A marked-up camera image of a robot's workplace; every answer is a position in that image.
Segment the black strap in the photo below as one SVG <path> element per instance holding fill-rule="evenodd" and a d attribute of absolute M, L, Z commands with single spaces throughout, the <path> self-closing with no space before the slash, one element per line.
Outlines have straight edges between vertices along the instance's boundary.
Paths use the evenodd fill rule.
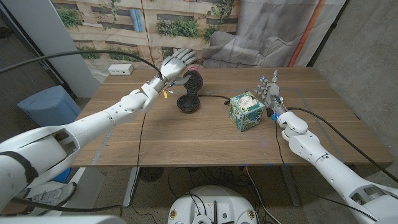
<path fill-rule="evenodd" d="M 37 170 L 34 167 L 32 167 L 30 162 L 27 159 L 25 159 L 25 157 L 21 156 L 19 153 L 6 151 L 6 152 L 0 152 L 0 156 L 9 156 L 18 161 L 25 168 L 26 182 L 28 184 L 32 183 L 32 181 L 39 176 Z"/>

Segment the power strip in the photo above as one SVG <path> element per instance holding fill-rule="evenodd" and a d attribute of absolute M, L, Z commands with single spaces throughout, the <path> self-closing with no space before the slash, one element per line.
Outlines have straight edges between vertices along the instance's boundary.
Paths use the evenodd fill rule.
<path fill-rule="evenodd" d="M 114 64 L 108 70 L 111 75 L 130 75 L 134 68 L 131 64 Z"/>

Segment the pink object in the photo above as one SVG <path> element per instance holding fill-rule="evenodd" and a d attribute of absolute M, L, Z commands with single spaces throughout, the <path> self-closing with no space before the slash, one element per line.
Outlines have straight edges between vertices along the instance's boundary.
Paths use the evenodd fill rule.
<path fill-rule="evenodd" d="M 191 67 L 188 68 L 188 70 L 194 70 L 194 71 L 199 72 L 199 69 L 196 66 L 191 66 Z"/>

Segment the robotic arm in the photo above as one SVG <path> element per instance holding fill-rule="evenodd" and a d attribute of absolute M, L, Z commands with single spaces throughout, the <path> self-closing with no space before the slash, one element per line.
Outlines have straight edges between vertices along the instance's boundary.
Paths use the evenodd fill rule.
<path fill-rule="evenodd" d="M 283 97 L 279 95 L 277 71 L 271 83 L 264 77 L 262 85 L 255 92 L 262 97 L 271 112 L 271 118 L 277 121 L 283 138 L 296 155 L 311 163 L 328 183 L 339 193 L 345 204 L 357 208 L 380 221 L 398 214 L 398 190 L 367 181 L 352 171 L 344 163 L 330 154 L 319 139 L 308 130 L 308 124 L 288 111 L 284 106 Z M 352 210 L 359 223 L 375 223 L 365 214 Z"/>
<path fill-rule="evenodd" d="M 196 60 L 195 52 L 180 49 L 167 57 L 141 90 L 134 90 L 115 105 L 70 124 L 33 129 L 0 144 L 0 211 L 22 189 L 44 183 L 70 167 L 81 149 L 116 125 L 148 112 L 168 82 L 183 85 L 178 77 Z"/>

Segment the orange pole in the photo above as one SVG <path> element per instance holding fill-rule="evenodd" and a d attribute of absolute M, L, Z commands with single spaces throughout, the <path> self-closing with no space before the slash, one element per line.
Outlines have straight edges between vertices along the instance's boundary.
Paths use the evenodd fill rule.
<path fill-rule="evenodd" d="M 323 9 L 323 6 L 325 5 L 325 2 L 326 2 L 326 0 L 319 0 L 317 6 L 316 6 L 316 8 L 315 8 L 315 10 L 314 10 L 314 12 L 313 12 L 313 14 L 311 16 L 311 19 L 308 22 L 307 27 L 305 28 L 303 36 L 301 36 L 300 42 L 298 43 L 298 46 L 296 47 L 296 50 L 294 51 L 294 53 L 292 55 L 292 58 L 290 59 L 288 67 L 293 67 L 294 66 L 294 63 L 296 62 L 297 57 L 299 56 L 301 50 L 303 49 L 305 41 L 307 41 L 308 36 L 310 35 L 311 30 L 312 30 L 313 26 L 315 25 L 315 23 L 316 23 L 316 21 L 317 21 L 317 19 L 319 17 L 319 14 L 321 14 L 321 12 L 322 12 L 322 9 Z"/>

